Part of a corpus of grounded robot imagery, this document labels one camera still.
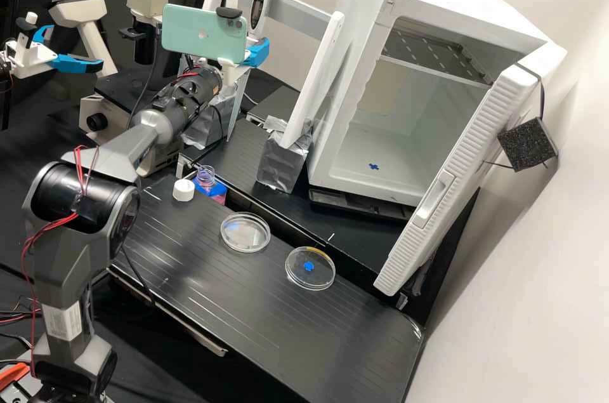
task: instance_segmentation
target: petri dish with blue sample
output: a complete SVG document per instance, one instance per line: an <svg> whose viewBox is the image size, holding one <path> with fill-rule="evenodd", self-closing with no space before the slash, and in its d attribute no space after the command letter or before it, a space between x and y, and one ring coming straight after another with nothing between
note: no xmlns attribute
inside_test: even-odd
<svg viewBox="0 0 609 403"><path fill-rule="evenodd" d="M334 282L334 262L323 251L311 246L301 246L289 253L285 259L287 278L312 291L327 289Z"/></svg>
<svg viewBox="0 0 609 403"><path fill-rule="evenodd" d="M235 213L224 219L220 234L229 248L242 253L261 251L271 240L266 221L251 213Z"/></svg>

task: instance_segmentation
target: incubator door handle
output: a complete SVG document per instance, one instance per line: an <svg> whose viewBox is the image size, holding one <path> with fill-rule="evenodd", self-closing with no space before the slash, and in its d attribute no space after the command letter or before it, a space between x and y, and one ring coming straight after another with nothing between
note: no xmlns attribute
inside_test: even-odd
<svg viewBox="0 0 609 403"><path fill-rule="evenodd" d="M410 221L419 228L424 228L431 215L436 210L444 195L449 191L449 187L455 180L455 176L448 171L441 170L440 174L433 180L431 187L419 203L419 207L414 212Z"/></svg>

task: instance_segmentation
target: black foam block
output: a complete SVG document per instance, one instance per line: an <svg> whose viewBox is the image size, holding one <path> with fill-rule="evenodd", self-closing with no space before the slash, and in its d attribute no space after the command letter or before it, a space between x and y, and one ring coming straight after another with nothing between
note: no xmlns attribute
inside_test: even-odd
<svg viewBox="0 0 609 403"><path fill-rule="evenodd" d="M514 171L534 167L558 155L543 121L538 117L499 133L497 139Z"/></svg>

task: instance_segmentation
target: orange part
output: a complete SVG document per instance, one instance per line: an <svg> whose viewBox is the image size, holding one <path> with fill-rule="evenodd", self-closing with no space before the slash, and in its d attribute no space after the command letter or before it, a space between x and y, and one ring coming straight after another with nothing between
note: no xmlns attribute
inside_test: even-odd
<svg viewBox="0 0 609 403"><path fill-rule="evenodd" d="M30 372L29 365L16 364L5 371L0 371L0 390L3 390L11 382L18 381Z"/></svg>

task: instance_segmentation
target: black platform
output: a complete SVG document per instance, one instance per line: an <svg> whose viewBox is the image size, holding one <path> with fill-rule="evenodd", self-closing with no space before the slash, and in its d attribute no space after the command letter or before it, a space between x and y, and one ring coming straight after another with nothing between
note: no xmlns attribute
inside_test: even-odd
<svg viewBox="0 0 609 403"><path fill-rule="evenodd" d="M340 275L321 292L291 283L292 246L278 238L256 254L229 250L219 227L231 210L200 194L176 202L173 182L144 191L126 241L165 306L309 402L402 401L422 345L408 317ZM139 286L122 255L113 267Z"/></svg>
<svg viewBox="0 0 609 403"><path fill-rule="evenodd" d="M244 119L237 121L230 141L221 143L199 163L213 166L216 176L232 190L274 211L318 245L334 248L359 262L375 277L405 223L371 220L366 216L317 207L308 199L305 169L290 195L256 182L256 170L267 138L268 133L262 128ZM198 154L193 147L184 151L189 159Z"/></svg>

